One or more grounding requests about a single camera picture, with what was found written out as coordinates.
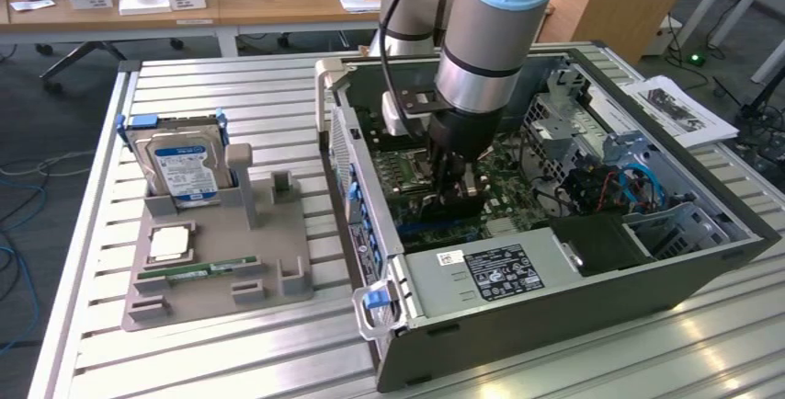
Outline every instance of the blue cable on floor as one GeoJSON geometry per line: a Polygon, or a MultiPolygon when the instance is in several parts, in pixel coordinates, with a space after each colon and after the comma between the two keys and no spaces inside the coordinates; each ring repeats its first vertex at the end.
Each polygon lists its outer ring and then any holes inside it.
{"type": "MultiPolygon", "coordinates": [[[[0,232],[6,233],[11,229],[16,229],[23,224],[26,224],[27,222],[30,222],[34,219],[34,217],[36,217],[36,215],[40,214],[40,212],[44,209],[44,204],[47,203],[47,190],[43,187],[40,187],[40,186],[24,185],[22,183],[14,183],[11,181],[2,180],[2,179],[0,179],[0,185],[10,186],[12,188],[32,189],[32,190],[35,190],[40,194],[40,202],[38,204],[36,209],[22,220],[19,220],[18,222],[15,222],[10,227],[0,229],[0,232]]],[[[24,332],[19,336],[16,336],[6,344],[6,346],[3,348],[0,348],[0,356],[3,356],[11,350],[11,348],[14,347],[14,345],[19,341],[22,341],[22,340],[24,340],[27,338],[27,336],[31,334],[31,332],[36,328],[38,320],[40,318],[40,307],[38,305],[36,287],[34,285],[34,279],[31,278],[30,268],[27,267],[27,262],[24,261],[23,256],[20,254],[18,254],[18,252],[11,247],[0,246],[0,250],[8,254],[8,259],[16,260],[18,266],[23,270],[24,282],[27,282],[27,289],[30,290],[30,294],[31,294],[31,297],[34,299],[34,319],[31,320],[30,325],[24,329],[24,332]]]]}

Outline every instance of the blue cable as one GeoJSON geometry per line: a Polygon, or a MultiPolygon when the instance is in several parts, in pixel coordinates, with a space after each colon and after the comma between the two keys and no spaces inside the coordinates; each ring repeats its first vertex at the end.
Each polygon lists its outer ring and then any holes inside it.
{"type": "Polygon", "coordinates": [[[19,266],[23,269],[24,282],[27,282],[27,289],[30,290],[30,294],[34,298],[34,319],[30,322],[30,325],[27,326],[27,328],[24,329],[24,332],[19,336],[16,336],[14,338],[14,340],[11,342],[8,342],[3,348],[0,348],[0,356],[3,356],[11,350],[14,345],[18,342],[20,342],[23,339],[27,338],[27,336],[31,334],[31,332],[36,328],[38,319],[40,316],[40,309],[38,306],[36,288],[34,286],[34,280],[30,277],[30,269],[27,268],[27,263],[24,262],[24,258],[14,251],[14,249],[11,247],[0,246],[0,250],[3,250],[8,254],[8,257],[11,259],[16,259],[16,262],[19,263],[19,266]]]}
{"type": "Polygon", "coordinates": [[[652,181],[652,186],[654,187],[654,192],[657,193],[657,196],[660,197],[660,205],[666,206],[668,205],[668,197],[665,196],[665,191],[662,190],[662,186],[660,185],[660,181],[657,180],[657,176],[654,175],[654,172],[652,172],[652,169],[649,169],[646,166],[641,165],[640,163],[630,163],[629,165],[622,166],[622,173],[620,174],[618,184],[622,185],[622,188],[625,189],[625,195],[629,198],[629,200],[636,201],[636,202],[638,201],[638,199],[636,199],[636,196],[633,195],[633,193],[626,188],[625,171],[630,171],[630,170],[641,171],[642,174],[649,178],[649,181],[652,181]]]}
{"type": "Polygon", "coordinates": [[[38,203],[38,207],[35,208],[35,210],[22,220],[19,220],[16,223],[14,223],[10,227],[0,229],[0,232],[8,232],[11,229],[16,229],[23,224],[30,222],[34,219],[34,217],[40,214],[40,212],[44,209],[44,204],[47,204],[47,189],[44,189],[42,186],[23,185],[22,183],[14,183],[14,182],[6,181],[3,179],[0,179],[0,185],[10,186],[12,188],[32,189],[32,190],[38,191],[38,193],[40,194],[40,202],[38,203]]]}

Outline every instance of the slotted metal surface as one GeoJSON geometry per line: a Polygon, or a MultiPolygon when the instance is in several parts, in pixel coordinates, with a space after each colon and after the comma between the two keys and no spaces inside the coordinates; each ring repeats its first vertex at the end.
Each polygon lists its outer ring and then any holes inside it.
{"type": "MultiPolygon", "coordinates": [[[[617,82],[609,51],[574,44],[617,82]]],[[[550,48],[565,48],[549,45],[550,48]]],[[[104,126],[31,397],[768,397],[785,391],[785,255],[780,242],[680,306],[390,394],[374,390],[357,333],[313,117],[313,65],[330,54],[144,63],[120,74],[112,106],[189,115],[221,106],[251,173],[290,168],[303,188],[313,300],[261,312],[120,330],[144,182],[104,126]]],[[[783,195],[720,146],[694,155],[785,233],[783,195]]]]}

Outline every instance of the chair wheel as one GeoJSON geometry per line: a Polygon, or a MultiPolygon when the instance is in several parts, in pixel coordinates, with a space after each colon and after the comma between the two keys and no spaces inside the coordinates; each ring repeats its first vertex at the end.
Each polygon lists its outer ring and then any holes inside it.
{"type": "Polygon", "coordinates": [[[44,56],[51,56],[54,54],[52,45],[42,45],[40,43],[36,44],[36,52],[44,56]]]}
{"type": "Polygon", "coordinates": [[[59,82],[44,81],[43,87],[50,94],[63,93],[63,85],[59,82]]]}

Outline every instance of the gray carpet floor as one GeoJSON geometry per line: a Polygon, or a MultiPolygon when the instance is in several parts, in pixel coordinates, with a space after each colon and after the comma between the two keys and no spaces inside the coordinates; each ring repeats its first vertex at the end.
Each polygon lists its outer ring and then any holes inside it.
{"type": "MultiPolygon", "coordinates": [[[[701,0],[680,0],[673,9],[674,17],[686,21],[701,0]]],[[[732,0],[717,3],[685,52],[702,47],[705,33],[717,21],[719,14],[732,0]]],[[[371,33],[347,33],[354,45],[369,44],[371,33]]],[[[342,50],[339,36],[329,33],[295,33],[291,48],[282,49],[277,36],[261,40],[246,38],[243,55],[281,52],[311,52],[342,50]]],[[[755,9],[748,12],[723,50],[727,59],[708,57],[700,71],[721,78],[741,97],[753,97],[761,87],[749,82],[757,67],[785,38],[785,24],[755,9]]],[[[210,38],[183,39],[186,49],[175,51],[167,40],[120,42],[118,49],[138,60],[190,59],[219,57],[219,45],[210,38]]],[[[114,86],[116,61],[103,51],[90,54],[74,67],[56,77],[67,93],[60,97],[48,95],[39,87],[38,75],[55,62],[56,56],[68,53],[74,44],[54,45],[55,56],[40,56],[32,45],[18,48],[16,54],[0,63],[0,102],[4,119],[0,119],[0,165],[22,159],[43,159],[71,151],[94,149],[99,140],[100,123],[114,86]]],[[[8,53],[10,47],[0,48],[8,53]]],[[[701,78],[666,64],[662,58],[644,58],[637,68],[646,76],[665,74],[681,87],[696,85],[701,78]]],[[[736,105],[728,97],[716,97],[713,86],[689,90],[689,94],[725,119],[732,120],[736,105]]],[[[785,103],[785,89],[780,88],[776,102],[785,103]]],[[[90,165],[90,157],[58,165],[54,172],[66,172],[90,165]]],[[[18,182],[38,184],[42,176],[18,177],[18,182]]],[[[60,272],[68,251],[72,228],[83,199],[87,175],[52,177],[48,182],[46,208],[39,216],[19,229],[8,232],[15,247],[23,253],[36,283],[40,303],[40,321],[23,345],[0,356],[0,398],[26,397],[38,360],[39,341],[43,338],[50,310],[52,309],[60,272]]],[[[30,196],[32,190],[0,186],[0,217],[30,196]]],[[[4,225],[20,220],[8,219],[4,225]]],[[[0,267],[6,259],[0,257],[0,267]]],[[[0,293],[11,283],[12,271],[0,272],[0,293]]],[[[31,318],[31,297],[23,284],[0,302],[0,343],[8,342],[27,327],[31,318]]]]}

